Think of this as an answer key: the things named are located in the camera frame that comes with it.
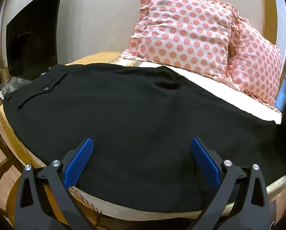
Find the black television screen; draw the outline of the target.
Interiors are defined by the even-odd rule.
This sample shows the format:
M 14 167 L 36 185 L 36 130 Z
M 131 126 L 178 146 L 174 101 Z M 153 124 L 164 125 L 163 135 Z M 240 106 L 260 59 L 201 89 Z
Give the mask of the black television screen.
M 33 81 L 58 64 L 57 20 L 60 0 L 33 0 L 6 26 L 10 76 Z

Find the cluttered side table items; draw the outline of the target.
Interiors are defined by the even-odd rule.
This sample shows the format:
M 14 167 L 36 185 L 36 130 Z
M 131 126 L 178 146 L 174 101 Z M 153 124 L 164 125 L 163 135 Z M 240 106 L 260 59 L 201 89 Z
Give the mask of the cluttered side table items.
M 11 93 L 25 85 L 30 84 L 31 82 L 31 80 L 12 77 L 9 81 L 0 84 L 0 99 L 3 100 L 6 93 Z

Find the cream patterned bed sheet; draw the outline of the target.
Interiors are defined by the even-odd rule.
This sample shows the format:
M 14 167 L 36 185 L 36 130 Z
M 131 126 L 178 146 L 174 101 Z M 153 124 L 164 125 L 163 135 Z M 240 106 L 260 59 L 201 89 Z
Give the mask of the cream patterned bed sheet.
M 152 62 L 138 63 L 133 60 L 123 59 L 119 52 L 103 51 L 94 55 L 89 55 L 79 60 L 74 61 L 74 64 L 90 64 L 90 63 L 111 63 L 122 65 L 125 67 L 157 67 L 157 64 Z M 266 105 L 256 101 L 250 96 L 236 91 L 225 84 L 218 83 L 215 80 L 176 68 L 175 71 L 184 77 L 188 78 L 195 84 L 199 85 L 208 92 L 211 92 L 216 97 L 223 99 L 224 101 L 236 106 L 237 108 L 246 111 L 260 119 L 266 121 L 281 122 L 281 113 L 268 108 Z M 35 157 L 30 151 L 28 151 L 24 145 L 17 139 L 9 125 L 3 107 L 0 106 L 0 122 L 4 132 L 10 143 L 10 149 L 14 151 L 18 159 L 22 163 L 31 163 L 35 167 L 42 167 L 44 163 Z M 286 175 L 275 181 L 267 187 L 270 208 L 271 208 L 271 220 L 274 223 L 279 220 L 286 213 Z M 96 197 L 88 195 L 86 192 L 79 190 L 78 188 L 71 188 L 71 194 L 79 202 L 79 205 L 89 212 L 95 211 L 102 215 L 113 217 L 119 220 L 126 221 L 149 221 L 149 220 L 164 220 L 172 218 L 189 218 L 194 219 L 199 215 L 198 211 L 186 212 L 186 213 L 156 213 L 139 211 L 135 209 L 118 206 L 116 204 L 102 201 Z

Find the wooden headboard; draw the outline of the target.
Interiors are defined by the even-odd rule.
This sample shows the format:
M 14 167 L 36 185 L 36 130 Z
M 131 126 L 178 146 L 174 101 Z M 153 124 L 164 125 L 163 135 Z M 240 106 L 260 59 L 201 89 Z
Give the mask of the wooden headboard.
M 286 73 L 286 1 L 262 0 L 263 27 L 262 35 L 281 51 L 282 70 L 279 84 Z

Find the right pink polka dot pillow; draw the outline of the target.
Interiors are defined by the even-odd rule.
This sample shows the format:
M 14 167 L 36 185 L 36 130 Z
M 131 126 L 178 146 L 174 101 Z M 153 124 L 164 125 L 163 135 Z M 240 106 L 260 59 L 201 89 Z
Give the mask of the right pink polka dot pillow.
M 275 108 L 282 73 L 281 51 L 250 25 L 231 4 L 231 35 L 228 48 L 227 77 L 222 82 L 268 108 Z

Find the pink polka dot pillow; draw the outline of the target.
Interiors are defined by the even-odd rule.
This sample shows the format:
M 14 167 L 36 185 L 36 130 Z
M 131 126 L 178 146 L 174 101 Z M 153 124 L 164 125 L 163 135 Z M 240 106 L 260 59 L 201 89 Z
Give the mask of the pink polka dot pillow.
M 150 61 L 230 80 L 233 7 L 220 0 L 140 0 L 125 59 Z
M 268 108 L 275 108 L 282 73 L 281 51 L 250 25 L 231 4 L 231 35 L 228 48 L 227 77 L 222 82 Z

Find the black pants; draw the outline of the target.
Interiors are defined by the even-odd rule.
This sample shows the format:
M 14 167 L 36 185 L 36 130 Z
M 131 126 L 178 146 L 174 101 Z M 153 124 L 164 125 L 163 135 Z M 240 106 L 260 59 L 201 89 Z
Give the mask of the black pants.
M 3 109 L 45 164 L 93 139 L 76 186 L 127 208 L 205 207 L 216 191 L 190 152 L 194 137 L 238 166 L 258 164 L 268 185 L 286 175 L 286 124 L 242 111 L 164 66 L 56 65 L 6 94 Z

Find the left pink polka dot pillow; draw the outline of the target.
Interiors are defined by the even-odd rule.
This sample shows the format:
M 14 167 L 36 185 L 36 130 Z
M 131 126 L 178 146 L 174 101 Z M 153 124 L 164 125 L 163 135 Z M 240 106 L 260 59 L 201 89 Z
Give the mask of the left pink polka dot pillow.
M 150 61 L 230 80 L 233 7 L 220 0 L 140 0 L 125 59 Z

